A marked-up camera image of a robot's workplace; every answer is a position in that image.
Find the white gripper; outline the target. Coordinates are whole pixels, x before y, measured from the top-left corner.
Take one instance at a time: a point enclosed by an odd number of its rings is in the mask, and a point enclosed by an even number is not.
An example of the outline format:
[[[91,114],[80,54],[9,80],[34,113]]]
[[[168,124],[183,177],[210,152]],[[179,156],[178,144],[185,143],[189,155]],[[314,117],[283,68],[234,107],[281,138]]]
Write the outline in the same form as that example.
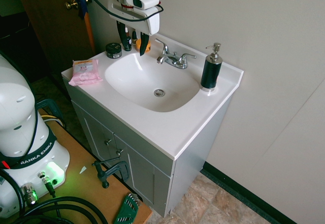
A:
[[[157,7],[142,10],[134,7],[131,10],[123,9],[117,0],[108,0],[108,10],[110,17],[117,20],[118,34],[124,50],[127,49],[127,36],[125,25],[130,26],[141,32],[140,56],[145,54],[149,43],[149,36],[159,31],[159,13]]]

